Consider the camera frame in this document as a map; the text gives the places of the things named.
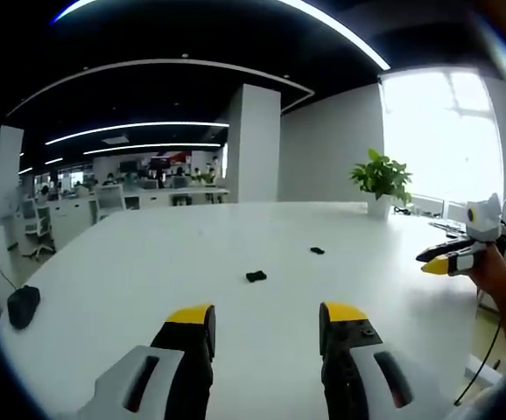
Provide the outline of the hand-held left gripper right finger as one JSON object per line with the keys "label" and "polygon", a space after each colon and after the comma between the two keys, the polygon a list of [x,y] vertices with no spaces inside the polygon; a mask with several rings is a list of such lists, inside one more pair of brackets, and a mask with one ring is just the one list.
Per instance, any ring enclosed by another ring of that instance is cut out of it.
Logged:
{"label": "hand-held left gripper right finger", "polygon": [[442,419],[444,397],[424,366],[383,342],[358,308],[319,312],[321,382],[330,419]]}

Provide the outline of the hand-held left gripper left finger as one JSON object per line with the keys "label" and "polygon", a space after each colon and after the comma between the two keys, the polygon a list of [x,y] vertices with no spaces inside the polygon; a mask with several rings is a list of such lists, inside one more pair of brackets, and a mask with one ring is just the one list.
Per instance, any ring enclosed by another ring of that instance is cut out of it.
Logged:
{"label": "hand-held left gripper left finger", "polygon": [[136,346],[95,381],[78,419],[204,419],[214,382],[215,308],[171,314],[149,346]]}

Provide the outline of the person's right hand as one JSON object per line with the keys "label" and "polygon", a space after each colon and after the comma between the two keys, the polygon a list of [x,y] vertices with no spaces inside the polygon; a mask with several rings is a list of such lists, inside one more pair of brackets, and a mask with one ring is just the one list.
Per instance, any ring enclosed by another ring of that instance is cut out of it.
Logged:
{"label": "person's right hand", "polygon": [[496,245],[487,246],[481,260],[470,271],[470,278],[496,302],[506,299],[506,262]]}

